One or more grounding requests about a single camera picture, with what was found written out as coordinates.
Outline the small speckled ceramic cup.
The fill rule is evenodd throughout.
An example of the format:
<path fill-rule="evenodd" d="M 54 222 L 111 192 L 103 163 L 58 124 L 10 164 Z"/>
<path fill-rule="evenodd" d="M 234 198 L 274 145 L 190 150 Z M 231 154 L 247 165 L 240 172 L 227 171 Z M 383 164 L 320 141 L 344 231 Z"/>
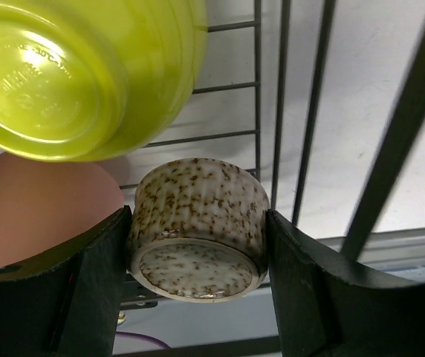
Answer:
<path fill-rule="evenodd" d="M 149 172 L 135 191 L 129 271 L 148 290 L 218 303 L 257 289 L 267 274 L 260 182 L 234 164 L 185 158 Z"/>

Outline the lime green bowl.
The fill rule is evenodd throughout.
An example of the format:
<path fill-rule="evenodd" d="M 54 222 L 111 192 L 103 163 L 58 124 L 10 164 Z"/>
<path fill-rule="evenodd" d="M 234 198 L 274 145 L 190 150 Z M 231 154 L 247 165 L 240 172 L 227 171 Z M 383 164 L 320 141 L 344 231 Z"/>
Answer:
<path fill-rule="evenodd" d="M 0 1 L 0 148 L 102 161 L 158 136 L 190 98 L 205 1 Z"/>

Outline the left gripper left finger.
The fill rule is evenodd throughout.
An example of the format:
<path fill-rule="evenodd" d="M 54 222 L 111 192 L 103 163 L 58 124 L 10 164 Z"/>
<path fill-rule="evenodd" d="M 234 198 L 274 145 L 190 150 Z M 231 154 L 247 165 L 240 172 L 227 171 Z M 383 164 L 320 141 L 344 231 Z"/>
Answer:
<path fill-rule="evenodd" d="M 0 269 L 0 356 L 111 356 L 132 212 Z"/>

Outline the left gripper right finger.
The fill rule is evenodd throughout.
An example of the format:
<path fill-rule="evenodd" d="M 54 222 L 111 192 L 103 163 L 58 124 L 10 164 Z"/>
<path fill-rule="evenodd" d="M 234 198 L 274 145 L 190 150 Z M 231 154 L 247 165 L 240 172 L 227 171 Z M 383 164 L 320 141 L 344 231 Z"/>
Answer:
<path fill-rule="evenodd" d="M 265 236 L 284 356 L 425 356 L 425 283 L 350 260 L 274 210 Z"/>

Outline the pink plastic cup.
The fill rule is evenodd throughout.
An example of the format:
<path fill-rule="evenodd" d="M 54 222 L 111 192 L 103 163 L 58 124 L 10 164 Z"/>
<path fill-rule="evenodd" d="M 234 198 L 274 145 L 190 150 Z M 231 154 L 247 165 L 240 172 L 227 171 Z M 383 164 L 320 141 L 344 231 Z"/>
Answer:
<path fill-rule="evenodd" d="M 82 234 L 125 204 L 95 163 L 45 163 L 0 155 L 0 268 Z"/>

